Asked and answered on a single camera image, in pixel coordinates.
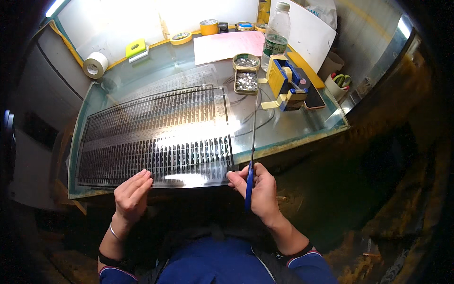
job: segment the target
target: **hand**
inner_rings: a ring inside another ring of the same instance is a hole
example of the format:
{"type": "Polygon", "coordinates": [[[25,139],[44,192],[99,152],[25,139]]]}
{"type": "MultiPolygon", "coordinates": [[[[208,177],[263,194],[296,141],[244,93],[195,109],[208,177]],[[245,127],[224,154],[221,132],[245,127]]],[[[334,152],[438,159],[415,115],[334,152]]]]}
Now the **hand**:
{"type": "Polygon", "coordinates": [[[123,182],[113,192],[117,210],[112,217],[112,228],[124,230],[135,224],[144,214],[147,207],[147,193],[151,189],[153,179],[146,169],[123,182]]]}
{"type": "MultiPolygon", "coordinates": [[[[248,167],[240,172],[228,172],[228,185],[246,198],[246,181],[248,167]]],[[[251,210],[259,216],[262,222],[269,226],[281,215],[276,199],[276,180],[260,163],[254,164],[254,184],[251,195],[251,210]]]]}

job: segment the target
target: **pink paper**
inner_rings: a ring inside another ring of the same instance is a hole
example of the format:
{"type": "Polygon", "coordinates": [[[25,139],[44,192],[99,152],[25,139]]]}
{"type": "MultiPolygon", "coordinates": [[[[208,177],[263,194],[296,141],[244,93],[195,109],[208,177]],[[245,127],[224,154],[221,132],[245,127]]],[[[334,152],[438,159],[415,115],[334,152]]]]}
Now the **pink paper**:
{"type": "Polygon", "coordinates": [[[195,64],[205,64],[239,53],[262,55],[265,36],[260,31],[237,31],[224,34],[206,35],[194,39],[195,64]]]}

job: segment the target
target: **glass tabletop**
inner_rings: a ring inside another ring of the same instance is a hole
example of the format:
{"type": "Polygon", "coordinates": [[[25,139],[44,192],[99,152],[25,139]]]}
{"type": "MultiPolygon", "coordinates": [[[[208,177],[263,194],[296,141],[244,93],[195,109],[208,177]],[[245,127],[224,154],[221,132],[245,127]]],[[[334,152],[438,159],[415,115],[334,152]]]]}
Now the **glass tabletop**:
{"type": "MultiPolygon", "coordinates": [[[[268,84],[260,84],[257,96],[238,95],[233,91],[231,78],[234,75],[232,60],[211,63],[216,69],[217,84],[222,86],[228,105],[230,121],[236,126],[231,133],[231,151],[234,164],[248,162],[251,157],[253,114],[257,99],[260,102],[275,100],[268,84]]],[[[87,118],[121,102],[132,92],[158,80],[188,71],[198,66],[194,63],[194,45],[190,41],[183,45],[170,42],[150,49],[147,59],[130,64],[127,60],[106,71],[102,79],[93,82],[86,94],[74,129],[69,157],[69,177],[75,177],[78,152],[87,118]]],[[[260,69],[259,78],[266,73],[260,69]]],[[[269,156],[292,149],[329,135],[348,129],[345,114],[324,88],[318,90],[326,107],[294,111],[257,108],[254,158],[269,156]]],[[[89,186],[80,186],[74,179],[68,180],[70,198],[105,194],[109,191],[89,186]]]]}

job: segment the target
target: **person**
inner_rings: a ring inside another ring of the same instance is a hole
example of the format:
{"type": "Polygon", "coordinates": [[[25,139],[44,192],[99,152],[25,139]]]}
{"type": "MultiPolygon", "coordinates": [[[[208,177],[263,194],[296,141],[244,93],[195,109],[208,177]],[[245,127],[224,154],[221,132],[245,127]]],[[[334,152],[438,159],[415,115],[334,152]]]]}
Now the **person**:
{"type": "MultiPolygon", "coordinates": [[[[243,198],[247,172],[246,166],[227,173],[228,185],[243,198]]],[[[254,164],[254,174],[251,210],[270,231],[278,253],[264,253],[241,233],[222,232],[214,226],[208,228],[208,234],[186,235],[186,241],[174,238],[179,246],[171,246],[170,253],[158,259],[139,283],[337,283],[322,255],[280,212],[274,177],[260,163],[254,164]]],[[[101,284],[137,283],[118,264],[129,231],[145,212],[152,184],[150,172],[144,169],[115,189],[116,211],[99,246],[101,284]]]]}

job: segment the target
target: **silver bangle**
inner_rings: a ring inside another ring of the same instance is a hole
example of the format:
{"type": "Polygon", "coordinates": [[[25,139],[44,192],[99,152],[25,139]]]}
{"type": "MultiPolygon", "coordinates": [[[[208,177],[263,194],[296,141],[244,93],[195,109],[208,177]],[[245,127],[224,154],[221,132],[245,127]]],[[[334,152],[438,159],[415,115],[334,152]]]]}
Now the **silver bangle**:
{"type": "Polygon", "coordinates": [[[109,224],[109,229],[110,229],[110,231],[112,232],[112,234],[115,236],[115,238],[120,239],[120,238],[117,236],[117,234],[114,232],[114,230],[112,230],[112,222],[110,222],[110,224],[109,224]]]}

